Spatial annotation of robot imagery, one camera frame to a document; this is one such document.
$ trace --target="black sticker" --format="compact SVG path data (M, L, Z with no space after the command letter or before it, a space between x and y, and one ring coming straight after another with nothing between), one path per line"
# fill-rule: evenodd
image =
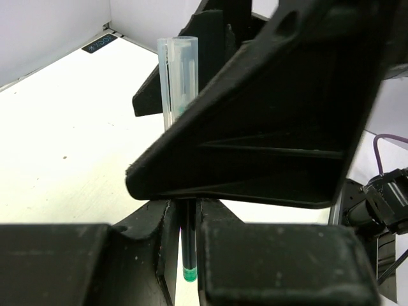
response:
M84 46L82 50L88 53L94 53L95 51L98 51L100 48L106 46L107 44L111 43L115 39L117 39L117 36L112 35L112 34L106 34L105 36L102 36L98 38L97 40L93 41L89 45Z

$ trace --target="black plastic bracket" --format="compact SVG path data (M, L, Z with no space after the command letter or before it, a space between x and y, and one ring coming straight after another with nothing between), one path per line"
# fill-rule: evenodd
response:
M197 212L201 306L380 305L352 230L244 224L215 200L200 200Z
M175 206L147 203L115 226L0 226L0 305L174 305Z
M131 196L331 206L381 80L405 44L407 6L280 1L129 167Z

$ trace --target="pen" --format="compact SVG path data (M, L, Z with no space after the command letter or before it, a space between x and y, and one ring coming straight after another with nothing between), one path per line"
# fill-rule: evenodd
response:
M157 41L164 128L167 130L198 95L198 39L179 36ZM183 257L183 276L197 278L196 200L176 199Z

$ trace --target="pen cap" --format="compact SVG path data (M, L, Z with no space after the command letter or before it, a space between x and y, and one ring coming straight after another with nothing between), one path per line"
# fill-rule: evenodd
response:
M198 38L179 36L157 41L164 128L198 95Z

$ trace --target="black marker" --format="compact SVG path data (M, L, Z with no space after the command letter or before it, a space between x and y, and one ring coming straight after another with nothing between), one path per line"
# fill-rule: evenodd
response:
M177 205L181 229L183 276L187 282L194 282L197 279L196 200L178 200Z

